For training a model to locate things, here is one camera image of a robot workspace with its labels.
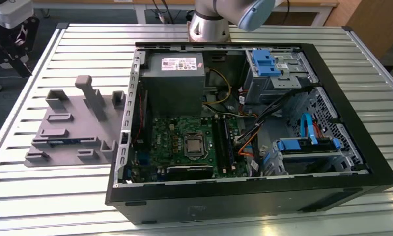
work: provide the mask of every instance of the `blue plastic clip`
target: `blue plastic clip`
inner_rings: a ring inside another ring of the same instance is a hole
[[[284,139],[281,140],[287,151],[301,150],[299,140],[297,139]]]
[[[284,151],[285,150],[284,144],[280,141],[277,141],[276,146],[277,146],[277,150],[279,151]]]
[[[268,155],[264,157],[263,166],[265,166],[269,158],[271,158],[271,153],[268,153]]]
[[[300,136],[305,137],[307,132],[304,128],[304,123],[308,123],[308,136],[312,139],[312,144],[317,144],[317,139],[315,135],[315,128],[313,128],[313,119],[309,113],[303,113],[301,120],[300,120]]]
[[[336,150],[340,150],[341,149],[341,141],[337,138],[335,138],[332,141],[333,141]]]
[[[281,75],[281,71],[276,68],[276,59],[268,50],[253,50],[252,59],[260,76]]]

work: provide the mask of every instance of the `sticker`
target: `sticker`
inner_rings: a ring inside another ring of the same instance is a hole
[[[244,96],[239,96],[239,103],[244,105]]]
[[[288,69],[288,65],[287,64],[277,64],[276,67],[279,69]]]
[[[162,70],[197,70],[197,58],[164,58]]]
[[[253,167],[253,169],[257,171],[257,169],[260,168],[260,165],[255,162],[255,160],[252,160],[251,162],[251,166]]]

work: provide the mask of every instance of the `power supply label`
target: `power supply label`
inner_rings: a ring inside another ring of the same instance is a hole
[[[164,58],[162,70],[197,70],[197,58]]]

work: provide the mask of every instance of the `metal table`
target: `metal table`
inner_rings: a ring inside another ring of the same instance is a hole
[[[313,43],[393,169],[393,78],[357,36],[341,28],[231,28],[235,42]],[[185,41],[187,26],[71,24],[58,29],[0,132],[0,236],[119,234],[393,234],[393,188],[321,213],[135,226],[106,206],[110,165],[23,165],[51,89],[80,94],[79,74],[103,94],[127,90],[136,41]]]

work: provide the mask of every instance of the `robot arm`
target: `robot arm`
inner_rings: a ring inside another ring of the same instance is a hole
[[[196,42],[229,39],[229,22],[245,31],[256,30],[284,0],[196,0],[196,14],[189,26]]]

